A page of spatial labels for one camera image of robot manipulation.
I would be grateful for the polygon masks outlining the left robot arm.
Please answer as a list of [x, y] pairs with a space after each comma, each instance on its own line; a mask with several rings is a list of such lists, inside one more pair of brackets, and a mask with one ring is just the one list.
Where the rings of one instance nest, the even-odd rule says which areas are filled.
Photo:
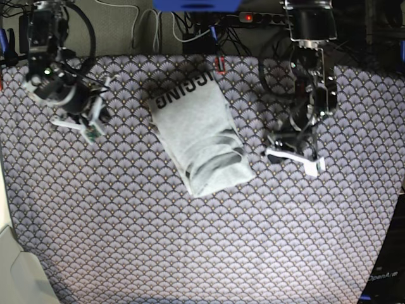
[[319, 163], [316, 129], [337, 107], [334, 69], [325, 63], [324, 45], [337, 38], [331, 1], [282, 1], [293, 49], [289, 56], [294, 92], [279, 94], [266, 80], [265, 59], [258, 57], [259, 80], [271, 97], [290, 104], [289, 116], [268, 135], [265, 156]]

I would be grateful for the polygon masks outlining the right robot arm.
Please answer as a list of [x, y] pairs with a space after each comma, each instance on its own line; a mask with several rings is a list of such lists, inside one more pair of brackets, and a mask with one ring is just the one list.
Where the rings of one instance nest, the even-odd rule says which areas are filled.
[[[69, 64], [76, 54], [65, 47], [69, 33], [68, 9], [84, 21], [89, 33], [89, 56], [80, 67]], [[88, 76], [96, 64], [96, 34], [85, 13], [72, 1], [34, 1], [28, 19], [28, 73], [30, 97], [63, 109], [86, 127], [92, 119], [108, 123], [111, 115], [102, 95], [108, 86]]]

